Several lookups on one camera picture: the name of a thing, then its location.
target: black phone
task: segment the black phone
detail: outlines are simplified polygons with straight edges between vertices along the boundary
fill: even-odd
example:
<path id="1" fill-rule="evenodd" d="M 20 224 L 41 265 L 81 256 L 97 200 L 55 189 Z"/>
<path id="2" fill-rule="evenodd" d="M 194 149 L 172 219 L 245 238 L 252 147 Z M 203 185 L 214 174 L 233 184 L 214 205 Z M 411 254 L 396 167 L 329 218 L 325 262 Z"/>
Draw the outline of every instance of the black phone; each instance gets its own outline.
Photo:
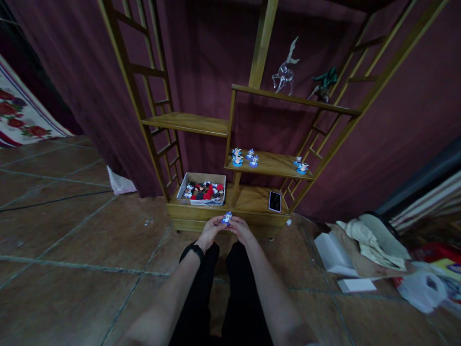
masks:
<path id="1" fill-rule="evenodd" d="M 282 211 L 282 196 L 278 194 L 277 192 L 270 192 L 269 195 L 269 209 L 276 211 L 276 212 L 281 212 Z"/>

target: open box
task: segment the open box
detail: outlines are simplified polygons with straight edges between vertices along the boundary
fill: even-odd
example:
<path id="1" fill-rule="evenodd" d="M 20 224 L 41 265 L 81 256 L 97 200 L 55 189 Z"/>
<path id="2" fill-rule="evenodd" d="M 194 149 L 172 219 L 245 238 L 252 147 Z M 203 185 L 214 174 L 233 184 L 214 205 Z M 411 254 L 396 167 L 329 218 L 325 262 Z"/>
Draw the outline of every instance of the open box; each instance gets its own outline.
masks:
<path id="1" fill-rule="evenodd" d="M 187 184 L 192 181 L 196 184 L 204 183 L 205 181 L 211 181 L 212 183 L 216 184 L 223 184 L 224 185 L 224 195 L 222 195 L 222 199 L 219 201 L 211 201 L 211 200 L 196 200 L 185 198 L 183 196 L 184 191 L 186 190 Z M 222 206 L 224 205 L 224 201 L 226 200 L 226 176 L 220 174 L 206 174 L 206 173 L 189 173 L 187 172 L 182 180 L 182 184 L 179 187 L 179 192 L 177 195 L 178 202 L 182 204 L 191 204 L 191 205 L 214 205 L 214 206 Z"/>

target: floral rug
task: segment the floral rug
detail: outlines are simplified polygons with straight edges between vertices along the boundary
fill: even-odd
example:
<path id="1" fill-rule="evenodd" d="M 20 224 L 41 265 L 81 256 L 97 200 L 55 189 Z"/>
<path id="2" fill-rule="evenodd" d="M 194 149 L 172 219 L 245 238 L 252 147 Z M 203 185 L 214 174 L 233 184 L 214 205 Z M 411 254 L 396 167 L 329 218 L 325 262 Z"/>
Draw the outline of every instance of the floral rug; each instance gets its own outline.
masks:
<path id="1" fill-rule="evenodd" d="M 0 148 L 71 136 L 0 55 Z"/>

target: person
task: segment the person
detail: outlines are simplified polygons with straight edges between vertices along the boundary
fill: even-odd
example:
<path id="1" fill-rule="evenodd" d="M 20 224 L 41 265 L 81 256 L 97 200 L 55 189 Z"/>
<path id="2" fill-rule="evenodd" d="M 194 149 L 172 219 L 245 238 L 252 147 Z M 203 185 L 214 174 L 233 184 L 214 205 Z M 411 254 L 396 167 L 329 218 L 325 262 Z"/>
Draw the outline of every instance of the person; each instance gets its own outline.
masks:
<path id="1" fill-rule="evenodd" d="M 247 223 L 236 216 L 209 220 L 181 255 L 178 268 L 156 292 L 116 345 L 316 345 L 311 328 L 291 301 Z M 230 298 L 222 338 L 210 336 L 208 308 L 219 231 L 237 235 L 226 258 Z"/>

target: hand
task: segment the hand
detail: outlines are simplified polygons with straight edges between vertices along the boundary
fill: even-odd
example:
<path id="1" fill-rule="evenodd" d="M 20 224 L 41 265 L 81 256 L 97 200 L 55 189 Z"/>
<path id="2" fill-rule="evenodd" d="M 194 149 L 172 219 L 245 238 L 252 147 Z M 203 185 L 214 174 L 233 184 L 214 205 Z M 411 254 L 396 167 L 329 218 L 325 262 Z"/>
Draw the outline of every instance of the hand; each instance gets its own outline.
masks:
<path id="1" fill-rule="evenodd" d="M 247 246 L 253 240 L 256 240 L 253 233 L 250 231 L 246 221 L 239 218 L 238 216 L 232 216 L 232 219 L 229 221 L 228 230 L 236 234 L 239 241 L 243 246 Z"/>
<path id="2" fill-rule="evenodd" d="M 224 216 L 214 217 L 213 219 L 208 220 L 203 227 L 202 234 L 195 242 L 200 246 L 203 253 L 205 253 L 210 248 L 210 246 L 213 245 L 218 232 L 226 228 L 227 225 L 221 222 L 222 219 L 224 219 Z"/>

